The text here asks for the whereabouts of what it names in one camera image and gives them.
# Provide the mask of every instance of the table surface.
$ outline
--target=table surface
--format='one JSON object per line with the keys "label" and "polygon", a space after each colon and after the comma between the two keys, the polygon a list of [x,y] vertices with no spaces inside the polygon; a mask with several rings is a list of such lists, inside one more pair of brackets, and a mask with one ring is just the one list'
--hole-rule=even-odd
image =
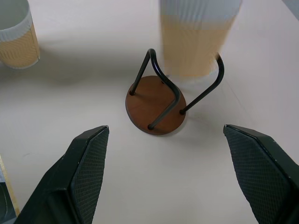
{"label": "table surface", "polygon": [[[299,22],[281,0],[243,1],[221,51],[224,81],[165,137],[125,109],[147,49],[161,55],[158,0],[29,2],[41,60],[0,65],[0,154],[21,209],[74,137],[109,125],[94,224],[257,223],[222,128],[266,133],[299,163]],[[182,85],[186,100],[213,79]]]}

